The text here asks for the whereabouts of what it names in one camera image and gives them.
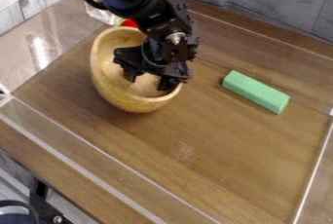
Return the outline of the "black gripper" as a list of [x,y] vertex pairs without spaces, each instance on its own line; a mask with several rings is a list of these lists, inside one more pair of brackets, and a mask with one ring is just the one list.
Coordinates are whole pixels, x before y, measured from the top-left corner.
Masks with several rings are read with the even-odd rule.
[[142,45],[129,48],[116,48],[113,51],[113,63],[122,70],[122,78],[133,83],[137,76],[148,73],[160,78],[157,84],[159,91],[172,90],[189,78],[189,70],[183,61],[159,64],[159,55]]

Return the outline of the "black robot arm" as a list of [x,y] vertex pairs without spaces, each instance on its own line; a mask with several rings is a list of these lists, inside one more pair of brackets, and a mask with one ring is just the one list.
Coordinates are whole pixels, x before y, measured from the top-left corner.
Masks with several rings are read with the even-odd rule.
[[132,19],[145,39],[136,47],[114,49],[122,77],[134,81],[149,73],[167,91],[191,78],[187,62],[196,58],[199,35],[184,0],[84,0],[98,10]]

